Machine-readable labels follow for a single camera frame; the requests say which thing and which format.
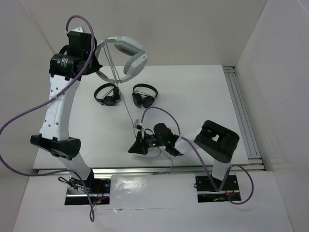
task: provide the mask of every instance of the headphones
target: headphones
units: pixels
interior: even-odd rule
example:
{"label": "headphones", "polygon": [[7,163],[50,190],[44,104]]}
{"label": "headphones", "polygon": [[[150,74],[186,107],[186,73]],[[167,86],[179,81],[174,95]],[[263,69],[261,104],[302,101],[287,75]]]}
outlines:
{"label": "headphones", "polygon": [[[155,97],[150,96],[147,93],[135,91],[135,89],[138,88],[138,87],[145,87],[145,88],[151,89],[152,91],[155,92]],[[132,92],[133,102],[138,108],[140,108],[141,105],[145,108],[148,108],[149,106],[151,106],[154,103],[157,96],[158,96],[158,90],[156,90],[156,88],[151,86],[151,85],[137,84],[133,87],[133,92]]]}
{"label": "headphones", "polygon": [[[133,79],[138,74],[140,74],[140,72],[144,69],[148,60],[148,56],[144,52],[144,47],[139,42],[127,36],[109,37],[108,39],[102,40],[101,42],[98,43],[95,51],[95,56],[97,59],[100,54],[101,48],[104,47],[106,43],[114,43],[114,46],[118,51],[128,56],[131,56],[131,58],[125,64],[124,67],[125,76],[123,78],[120,78],[121,83]],[[109,83],[119,82],[108,78],[101,71],[97,71],[96,74],[102,80],[107,81]]]}
{"label": "headphones", "polygon": [[[98,93],[106,87],[113,87],[113,88],[110,91],[108,91],[106,94],[104,94],[101,99],[97,98]],[[117,102],[120,101],[119,88],[112,83],[104,84],[100,86],[99,88],[97,88],[97,90],[93,94],[93,97],[96,99],[97,102],[99,102],[102,105],[114,106],[116,105]]]}

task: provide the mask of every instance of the white floor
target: white floor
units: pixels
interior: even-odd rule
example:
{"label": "white floor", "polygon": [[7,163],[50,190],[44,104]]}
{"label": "white floor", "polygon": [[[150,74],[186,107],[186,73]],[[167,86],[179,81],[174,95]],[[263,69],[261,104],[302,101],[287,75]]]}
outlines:
{"label": "white floor", "polygon": [[[119,67],[118,72],[122,73],[122,69]],[[109,67],[104,67],[103,72],[112,76]],[[95,74],[84,76],[72,107],[70,136],[81,139],[81,154],[87,165],[92,168],[170,166],[170,160],[164,155],[142,159],[127,152],[135,139],[123,101],[115,107],[108,107],[98,104],[93,98],[94,91],[105,83]],[[134,121],[143,113],[143,109],[134,105],[131,96],[137,83],[157,88],[159,96],[153,106],[169,111],[178,120],[182,135],[200,128],[206,120],[235,131],[240,141],[232,163],[248,163],[222,66],[147,66],[139,76],[120,85]],[[160,122],[177,133],[176,125],[168,115],[154,109],[146,113],[144,123],[147,127],[152,129]],[[200,152],[206,164],[212,164],[213,159]],[[154,149],[149,156],[157,153]],[[172,158],[175,166],[200,165],[194,152]],[[35,169],[62,167],[62,163],[49,153],[38,151]]]}
{"label": "white floor", "polygon": [[[197,203],[192,174],[112,177],[110,205],[96,207],[94,223],[88,205],[64,205],[67,186],[57,176],[31,177],[14,232],[292,232],[273,173],[250,173],[255,192],[241,206]],[[245,199],[250,182],[237,177]]]}

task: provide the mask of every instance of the wall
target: wall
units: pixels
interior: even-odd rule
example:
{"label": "wall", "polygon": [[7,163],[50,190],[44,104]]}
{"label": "wall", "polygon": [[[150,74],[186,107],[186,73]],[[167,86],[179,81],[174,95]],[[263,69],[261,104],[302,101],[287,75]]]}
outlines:
{"label": "wall", "polygon": [[268,0],[236,65],[259,149],[295,232],[308,230],[309,1]]}
{"label": "wall", "polygon": [[[97,39],[127,35],[145,47],[149,65],[234,66],[266,0],[23,0],[54,50],[63,46],[64,24],[85,16]],[[72,28],[80,20],[72,22]],[[127,56],[112,51],[115,64]]]}
{"label": "wall", "polygon": [[[53,53],[17,0],[0,1],[0,125],[47,99]],[[9,126],[0,153],[13,167],[31,172],[37,149],[29,142],[44,119],[44,109]],[[0,164],[1,232],[11,232],[28,182]]]}

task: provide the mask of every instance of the black headphones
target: black headphones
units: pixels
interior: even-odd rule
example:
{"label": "black headphones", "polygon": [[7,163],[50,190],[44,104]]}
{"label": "black headphones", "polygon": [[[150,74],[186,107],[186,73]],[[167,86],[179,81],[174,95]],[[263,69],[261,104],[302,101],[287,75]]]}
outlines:
{"label": "black headphones", "polygon": [[[113,88],[106,94],[104,94],[104,96],[101,99],[97,98],[98,93],[106,87],[113,87]],[[116,85],[112,83],[107,83],[97,88],[97,90],[93,94],[93,97],[96,99],[97,102],[101,103],[102,105],[113,106],[120,101],[120,92]]]}
{"label": "black headphones", "polygon": [[[155,92],[155,97],[150,96],[147,93],[135,91],[135,89],[138,88],[138,87],[145,87],[145,88],[151,89],[152,91]],[[140,108],[141,105],[145,108],[148,108],[149,106],[151,106],[154,103],[157,96],[158,96],[158,90],[156,90],[156,88],[151,86],[151,85],[137,84],[133,87],[133,92],[132,92],[133,102],[138,108]]]}

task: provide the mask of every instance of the white headphones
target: white headphones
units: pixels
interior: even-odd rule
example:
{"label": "white headphones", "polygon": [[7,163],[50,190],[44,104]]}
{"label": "white headphones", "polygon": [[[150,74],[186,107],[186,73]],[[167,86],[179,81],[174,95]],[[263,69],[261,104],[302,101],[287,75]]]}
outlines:
{"label": "white headphones", "polygon": [[127,82],[132,78],[136,77],[140,72],[144,69],[148,56],[144,52],[143,46],[134,39],[131,39],[127,36],[115,36],[109,37],[107,40],[102,40],[98,43],[95,56],[98,58],[101,48],[106,45],[106,43],[114,43],[115,48],[121,51],[122,53],[131,56],[131,58],[126,62],[124,66],[124,74],[123,78],[120,78],[120,81],[115,81],[113,79],[108,78],[101,71],[97,71],[96,74],[104,81],[109,83],[115,82]]}

